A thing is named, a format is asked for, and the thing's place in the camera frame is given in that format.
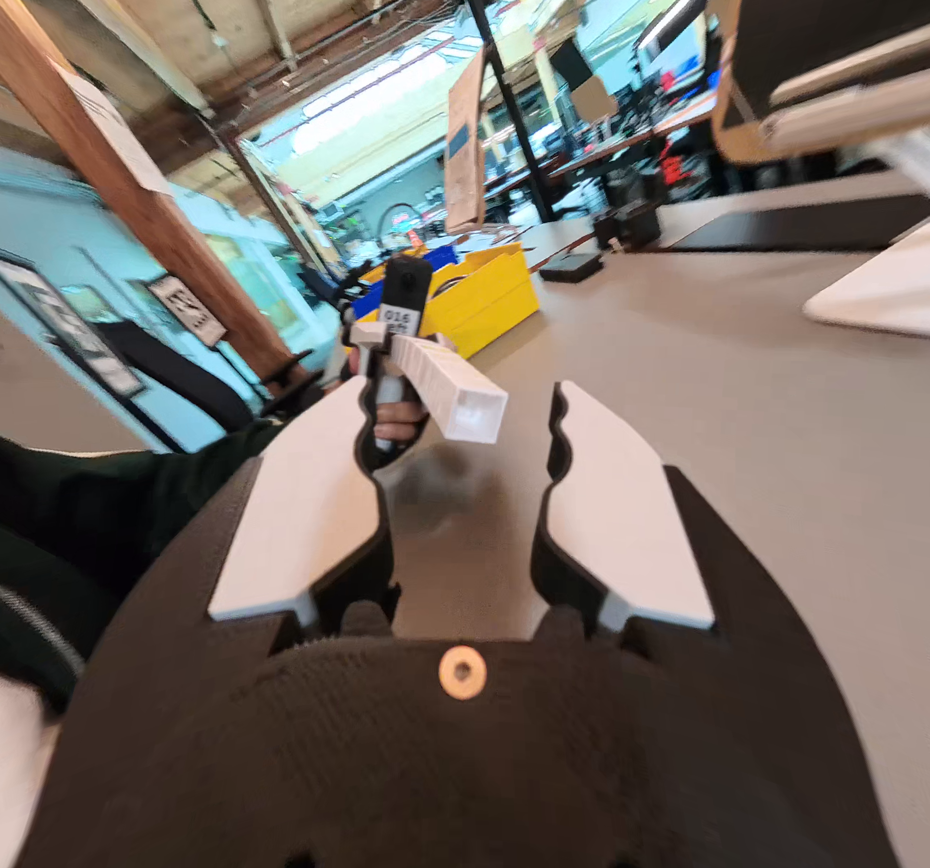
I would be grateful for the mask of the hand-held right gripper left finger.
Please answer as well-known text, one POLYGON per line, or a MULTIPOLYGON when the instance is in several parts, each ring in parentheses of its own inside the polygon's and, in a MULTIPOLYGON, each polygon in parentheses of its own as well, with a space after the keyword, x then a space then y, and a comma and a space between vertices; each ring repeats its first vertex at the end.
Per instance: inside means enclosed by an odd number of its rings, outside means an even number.
POLYGON ((264 450, 208 603, 214 621, 289 614, 332 632, 358 600, 390 605, 384 491, 367 465, 369 382, 357 376, 264 450))

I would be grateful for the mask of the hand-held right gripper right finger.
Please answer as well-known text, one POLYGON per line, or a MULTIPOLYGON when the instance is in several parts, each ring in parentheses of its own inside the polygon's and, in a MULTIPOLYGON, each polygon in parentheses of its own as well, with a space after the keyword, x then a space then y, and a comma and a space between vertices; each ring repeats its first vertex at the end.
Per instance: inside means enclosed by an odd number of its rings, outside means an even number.
POLYGON ((549 484, 530 577, 585 629, 633 619, 709 632, 715 613, 666 466, 625 420, 572 382, 553 387, 549 484))

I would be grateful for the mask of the white long box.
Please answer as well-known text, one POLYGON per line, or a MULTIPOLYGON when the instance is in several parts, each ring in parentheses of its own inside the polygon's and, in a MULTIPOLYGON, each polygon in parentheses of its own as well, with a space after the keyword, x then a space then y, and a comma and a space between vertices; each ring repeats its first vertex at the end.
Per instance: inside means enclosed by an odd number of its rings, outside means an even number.
POLYGON ((442 437, 452 442, 494 445, 509 394, 444 345, 394 335, 390 362, 419 396, 442 437))

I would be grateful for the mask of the yellow plastic bin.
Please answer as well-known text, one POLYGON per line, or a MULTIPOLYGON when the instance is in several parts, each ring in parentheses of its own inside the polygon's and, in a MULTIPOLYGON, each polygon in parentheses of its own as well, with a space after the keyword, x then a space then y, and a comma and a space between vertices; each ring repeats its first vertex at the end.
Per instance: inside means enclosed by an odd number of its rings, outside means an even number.
MULTIPOLYGON (((423 253, 400 255, 422 258, 423 253)), ((433 271, 419 338, 444 334, 468 359, 539 309, 518 239, 468 252, 457 264, 433 271)))

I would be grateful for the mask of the person's left forearm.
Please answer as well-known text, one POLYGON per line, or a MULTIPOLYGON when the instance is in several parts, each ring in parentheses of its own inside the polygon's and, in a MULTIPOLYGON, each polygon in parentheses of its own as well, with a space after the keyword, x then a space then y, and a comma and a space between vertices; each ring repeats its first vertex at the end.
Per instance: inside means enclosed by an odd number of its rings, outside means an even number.
POLYGON ((283 428, 259 420, 193 453, 78 455, 2 439, 2 531, 125 597, 198 511, 283 428))

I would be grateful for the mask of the grey desk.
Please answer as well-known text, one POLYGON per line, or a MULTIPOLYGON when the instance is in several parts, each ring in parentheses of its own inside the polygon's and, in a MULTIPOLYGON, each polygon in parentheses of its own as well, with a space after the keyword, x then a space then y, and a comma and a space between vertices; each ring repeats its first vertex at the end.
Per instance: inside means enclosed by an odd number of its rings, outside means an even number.
POLYGON ((854 254, 610 256, 474 357, 510 395, 494 447, 430 428, 381 474, 395 632, 523 638, 552 388, 573 381, 678 466, 806 621, 843 689, 903 866, 928 866, 928 340, 803 305, 854 254))

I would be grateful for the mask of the person's left hand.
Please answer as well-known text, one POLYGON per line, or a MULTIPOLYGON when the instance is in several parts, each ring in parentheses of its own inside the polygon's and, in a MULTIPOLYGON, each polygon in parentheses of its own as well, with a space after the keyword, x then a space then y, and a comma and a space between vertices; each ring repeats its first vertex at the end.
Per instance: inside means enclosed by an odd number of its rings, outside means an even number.
POLYGON ((403 451, 415 444, 430 413, 417 400, 381 402, 376 407, 374 436, 383 452, 403 451))

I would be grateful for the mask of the blue plastic bin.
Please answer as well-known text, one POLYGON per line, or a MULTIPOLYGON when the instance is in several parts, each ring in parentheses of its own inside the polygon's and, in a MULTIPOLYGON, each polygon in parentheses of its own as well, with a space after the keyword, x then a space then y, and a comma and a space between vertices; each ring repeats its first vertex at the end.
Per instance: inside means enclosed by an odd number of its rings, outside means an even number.
MULTIPOLYGON (((447 266, 455 265, 459 262, 459 255, 457 254, 453 244, 441 245, 437 248, 425 251, 421 257, 430 264, 432 270, 434 271, 439 271, 447 266)), ((351 303, 352 309, 357 319, 361 320, 365 316, 377 313, 383 293, 383 281, 386 277, 386 266, 387 264, 383 264, 362 278, 361 282, 366 284, 368 291, 364 296, 353 300, 351 303)))

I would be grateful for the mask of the black flat box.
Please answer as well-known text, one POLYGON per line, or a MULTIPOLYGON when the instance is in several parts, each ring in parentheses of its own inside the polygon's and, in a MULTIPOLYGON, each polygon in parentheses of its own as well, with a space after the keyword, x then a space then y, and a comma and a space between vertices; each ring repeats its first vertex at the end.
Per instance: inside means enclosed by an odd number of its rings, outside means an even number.
POLYGON ((555 258, 539 268, 541 279, 549 283, 578 284, 604 269, 602 256, 595 252, 572 252, 555 258))

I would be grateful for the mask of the cardboard sheet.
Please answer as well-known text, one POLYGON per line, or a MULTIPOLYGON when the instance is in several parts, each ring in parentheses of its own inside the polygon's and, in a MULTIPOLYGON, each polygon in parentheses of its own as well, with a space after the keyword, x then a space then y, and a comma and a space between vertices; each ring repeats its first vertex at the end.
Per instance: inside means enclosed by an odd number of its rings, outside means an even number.
POLYGON ((444 193, 449 235, 476 231, 484 223, 484 152, 479 137, 484 71, 482 46, 448 92, 444 193))

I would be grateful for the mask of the framed marker sign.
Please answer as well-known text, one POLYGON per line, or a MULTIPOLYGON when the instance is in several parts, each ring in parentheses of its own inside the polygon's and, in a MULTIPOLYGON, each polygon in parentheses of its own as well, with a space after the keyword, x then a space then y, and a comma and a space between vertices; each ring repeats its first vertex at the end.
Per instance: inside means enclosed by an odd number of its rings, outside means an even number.
POLYGON ((227 336, 226 327, 187 285, 172 274, 146 284, 148 291, 204 346, 213 349, 227 336))

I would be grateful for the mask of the black office chair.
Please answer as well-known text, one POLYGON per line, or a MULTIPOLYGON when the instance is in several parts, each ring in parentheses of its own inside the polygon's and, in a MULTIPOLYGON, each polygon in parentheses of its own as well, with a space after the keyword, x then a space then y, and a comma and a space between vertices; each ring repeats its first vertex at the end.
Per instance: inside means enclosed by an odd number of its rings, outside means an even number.
POLYGON ((236 391, 217 375, 162 343, 132 321, 96 324, 101 338, 131 368, 191 403, 227 433, 244 430, 259 420, 288 421, 325 398, 322 371, 289 386, 279 397, 254 412, 236 391))

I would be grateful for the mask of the black charging case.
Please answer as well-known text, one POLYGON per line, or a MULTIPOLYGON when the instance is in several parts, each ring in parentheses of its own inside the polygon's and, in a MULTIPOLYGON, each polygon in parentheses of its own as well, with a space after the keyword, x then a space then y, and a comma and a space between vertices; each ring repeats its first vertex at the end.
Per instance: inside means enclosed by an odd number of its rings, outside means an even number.
POLYGON ((619 209, 601 211, 592 217, 592 230, 599 251, 637 252, 659 246, 661 228, 658 204, 636 200, 619 209))

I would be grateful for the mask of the black pole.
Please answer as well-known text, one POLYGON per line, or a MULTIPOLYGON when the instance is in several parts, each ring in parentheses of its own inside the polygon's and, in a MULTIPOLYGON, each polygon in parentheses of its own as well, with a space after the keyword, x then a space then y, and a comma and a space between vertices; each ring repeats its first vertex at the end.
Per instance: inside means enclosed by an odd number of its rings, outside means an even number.
POLYGON ((512 87, 507 80, 506 70, 501 59, 496 41, 486 15, 486 5, 483 0, 464 0, 471 11, 471 16, 479 31, 483 41, 485 58, 490 62, 493 73, 496 78, 497 86, 505 104, 507 113, 514 126, 520 149, 525 159, 527 171, 529 173, 529 189, 532 200, 537 208, 542 223, 552 223, 555 220, 552 200, 547 187, 547 180, 541 171, 541 167, 532 150, 532 145, 527 133, 527 127, 523 114, 518 105, 517 99, 513 93, 512 87))

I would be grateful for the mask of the dark green zip jacket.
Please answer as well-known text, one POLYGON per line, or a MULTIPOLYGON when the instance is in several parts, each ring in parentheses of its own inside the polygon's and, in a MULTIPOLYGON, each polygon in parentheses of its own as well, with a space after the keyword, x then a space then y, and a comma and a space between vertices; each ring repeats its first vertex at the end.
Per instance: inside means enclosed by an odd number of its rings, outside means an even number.
POLYGON ((2 676, 63 713, 141 577, 282 429, 260 420, 194 453, 80 456, 2 439, 2 676))

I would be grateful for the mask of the small stand with tan board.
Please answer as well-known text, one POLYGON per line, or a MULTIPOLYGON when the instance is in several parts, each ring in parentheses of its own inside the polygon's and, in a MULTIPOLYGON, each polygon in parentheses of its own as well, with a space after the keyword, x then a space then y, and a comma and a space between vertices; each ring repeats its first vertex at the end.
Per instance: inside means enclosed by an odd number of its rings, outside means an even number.
POLYGON ((565 39, 552 51, 551 63, 556 75, 567 86, 569 98, 581 121, 593 126, 619 113, 616 97, 607 91, 602 79, 592 71, 573 38, 565 39))

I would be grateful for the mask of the tall black framed poster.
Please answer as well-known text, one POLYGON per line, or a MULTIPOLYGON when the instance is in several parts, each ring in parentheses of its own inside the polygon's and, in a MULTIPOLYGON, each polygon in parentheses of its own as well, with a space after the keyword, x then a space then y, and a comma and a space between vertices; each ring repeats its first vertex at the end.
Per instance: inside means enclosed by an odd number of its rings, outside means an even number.
POLYGON ((131 400, 144 392, 144 382, 32 262, 3 250, 1 280, 42 326, 50 342, 112 397, 131 400))

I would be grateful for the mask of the white paper notice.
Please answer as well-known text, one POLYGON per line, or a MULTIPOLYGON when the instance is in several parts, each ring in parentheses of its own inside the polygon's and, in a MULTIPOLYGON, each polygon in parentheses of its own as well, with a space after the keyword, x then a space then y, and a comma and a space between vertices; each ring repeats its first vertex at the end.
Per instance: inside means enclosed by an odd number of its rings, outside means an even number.
POLYGON ((110 144, 137 184, 149 192, 170 197, 172 193, 166 177, 106 94, 57 62, 50 60, 49 63, 67 84, 84 113, 110 144))

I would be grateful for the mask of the white tilting stand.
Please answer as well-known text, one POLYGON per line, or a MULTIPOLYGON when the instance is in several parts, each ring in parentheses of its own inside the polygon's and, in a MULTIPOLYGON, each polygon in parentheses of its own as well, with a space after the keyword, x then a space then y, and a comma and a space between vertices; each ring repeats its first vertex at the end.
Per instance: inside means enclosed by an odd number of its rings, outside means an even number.
MULTIPOLYGON (((860 51, 783 82, 761 121, 762 141, 787 152, 862 144, 929 189, 929 70, 904 56, 860 51)), ((921 223, 804 306, 812 319, 929 335, 929 226, 921 223)))

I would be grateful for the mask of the black flat pad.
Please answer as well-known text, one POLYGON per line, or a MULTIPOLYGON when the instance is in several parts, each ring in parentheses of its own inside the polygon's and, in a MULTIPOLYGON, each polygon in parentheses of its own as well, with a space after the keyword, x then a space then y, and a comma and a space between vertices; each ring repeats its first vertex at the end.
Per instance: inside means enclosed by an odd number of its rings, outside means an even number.
POLYGON ((673 243, 674 252, 865 252, 926 221, 918 211, 809 208, 727 215, 673 243))

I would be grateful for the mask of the black lamp bar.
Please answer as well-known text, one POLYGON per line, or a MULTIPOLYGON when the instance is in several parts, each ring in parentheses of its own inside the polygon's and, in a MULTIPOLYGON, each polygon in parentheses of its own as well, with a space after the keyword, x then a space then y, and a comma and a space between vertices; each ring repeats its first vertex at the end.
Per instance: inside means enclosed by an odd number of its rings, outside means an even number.
POLYGON ((650 23, 635 44, 636 56, 653 61, 703 13, 707 0, 677 0, 650 23))

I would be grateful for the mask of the cream white shirt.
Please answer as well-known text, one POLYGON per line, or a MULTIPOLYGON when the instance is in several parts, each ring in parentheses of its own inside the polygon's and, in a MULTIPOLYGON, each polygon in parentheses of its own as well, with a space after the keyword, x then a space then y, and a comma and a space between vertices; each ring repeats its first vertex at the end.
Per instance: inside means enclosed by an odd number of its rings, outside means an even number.
POLYGON ((28 833, 61 730, 38 690, 1 677, 1 865, 13 866, 28 833))

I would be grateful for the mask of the wooden post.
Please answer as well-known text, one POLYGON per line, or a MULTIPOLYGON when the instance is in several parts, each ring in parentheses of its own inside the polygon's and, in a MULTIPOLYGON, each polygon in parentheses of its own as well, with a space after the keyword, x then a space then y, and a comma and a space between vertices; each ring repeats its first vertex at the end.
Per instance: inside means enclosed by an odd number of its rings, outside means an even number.
POLYGON ((273 326, 215 256, 176 200, 137 184, 49 63, 75 73, 21 0, 1 0, 3 83, 135 238, 227 329, 227 339, 275 396, 305 375, 273 326))

